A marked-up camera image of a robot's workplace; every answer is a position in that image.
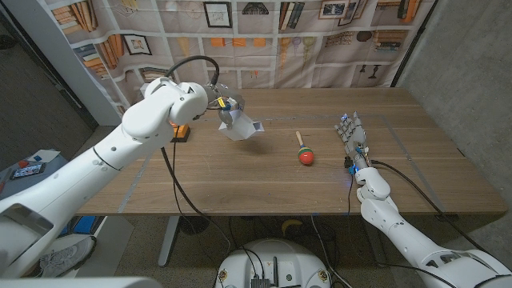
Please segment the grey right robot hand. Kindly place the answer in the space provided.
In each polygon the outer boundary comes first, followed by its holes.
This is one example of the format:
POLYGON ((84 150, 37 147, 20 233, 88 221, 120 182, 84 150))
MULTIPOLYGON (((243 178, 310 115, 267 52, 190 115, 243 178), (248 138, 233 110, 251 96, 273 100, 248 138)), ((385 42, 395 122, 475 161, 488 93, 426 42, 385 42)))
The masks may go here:
POLYGON ((358 114, 354 112, 352 117, 344 114, 341 116, 340 123, 335 125, 334 128, 344 144, 347 157, 355 167, 358 170, 370 167, 366 132, 362 127, 362 121, 358 114))

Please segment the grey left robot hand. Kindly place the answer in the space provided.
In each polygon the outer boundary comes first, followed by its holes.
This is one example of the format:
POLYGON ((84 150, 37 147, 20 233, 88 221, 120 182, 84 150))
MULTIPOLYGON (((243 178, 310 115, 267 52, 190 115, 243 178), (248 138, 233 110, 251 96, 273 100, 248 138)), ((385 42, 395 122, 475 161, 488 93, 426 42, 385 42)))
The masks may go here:
POLYGON ((234 89, 224 84, 207 84, 203 87, 207 93, 208 110, 216 110, 221 121, 231 130, 234 123, 234 117, 231 111, 244 110, 245 100, 234 89))

